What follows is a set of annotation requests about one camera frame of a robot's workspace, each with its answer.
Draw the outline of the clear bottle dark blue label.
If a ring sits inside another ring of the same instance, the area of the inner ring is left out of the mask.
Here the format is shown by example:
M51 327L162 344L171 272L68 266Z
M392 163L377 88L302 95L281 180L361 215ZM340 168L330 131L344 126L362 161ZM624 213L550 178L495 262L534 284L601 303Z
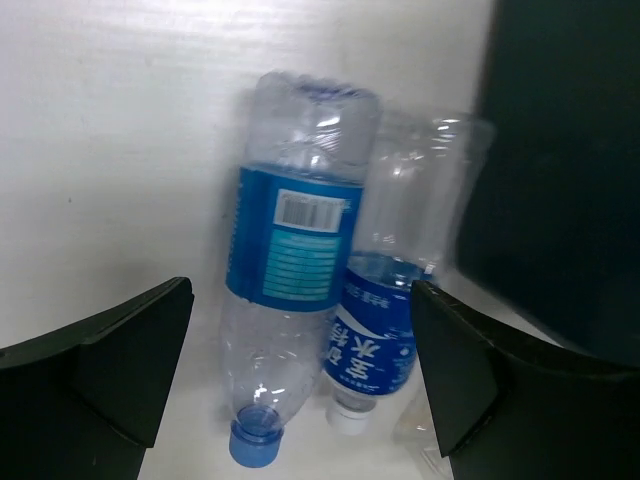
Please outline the clear bottle dark blue label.
M326 418L339 433L362 434L378 401L408 381L417 357L411 287L446 270L494 137L468 114L383 118L324 362Z

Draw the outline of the dark green plastic bin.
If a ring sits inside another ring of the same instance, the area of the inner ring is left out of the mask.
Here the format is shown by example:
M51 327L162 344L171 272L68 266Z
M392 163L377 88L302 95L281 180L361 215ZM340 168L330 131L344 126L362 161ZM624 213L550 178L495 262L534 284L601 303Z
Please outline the dark green plastic bin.
M639 362L639 5L500 1L477 113L496 130L456 263L558 343Z

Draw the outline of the clear bottle light blue label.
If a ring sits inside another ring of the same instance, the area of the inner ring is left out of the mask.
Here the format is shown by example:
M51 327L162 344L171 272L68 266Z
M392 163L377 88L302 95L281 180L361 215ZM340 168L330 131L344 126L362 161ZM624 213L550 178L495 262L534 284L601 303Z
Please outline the clear bottle light blue label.
M372 91L288 72L254 90L226 270L229 452L277 457L322 370L382 109Z

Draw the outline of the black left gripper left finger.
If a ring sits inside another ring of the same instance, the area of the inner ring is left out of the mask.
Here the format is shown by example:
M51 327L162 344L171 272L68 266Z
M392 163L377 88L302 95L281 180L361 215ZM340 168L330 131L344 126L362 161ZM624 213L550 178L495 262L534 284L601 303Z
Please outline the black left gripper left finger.
M188 329L191 281L1 350L4 479L135 479Z

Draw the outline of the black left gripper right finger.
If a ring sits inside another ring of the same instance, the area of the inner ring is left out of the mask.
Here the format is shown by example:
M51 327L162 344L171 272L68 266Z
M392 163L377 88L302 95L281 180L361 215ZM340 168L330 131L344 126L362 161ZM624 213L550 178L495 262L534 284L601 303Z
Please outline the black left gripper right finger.
M635 479L639 371L493 319L427 281L411 320L440 454L457 479Z

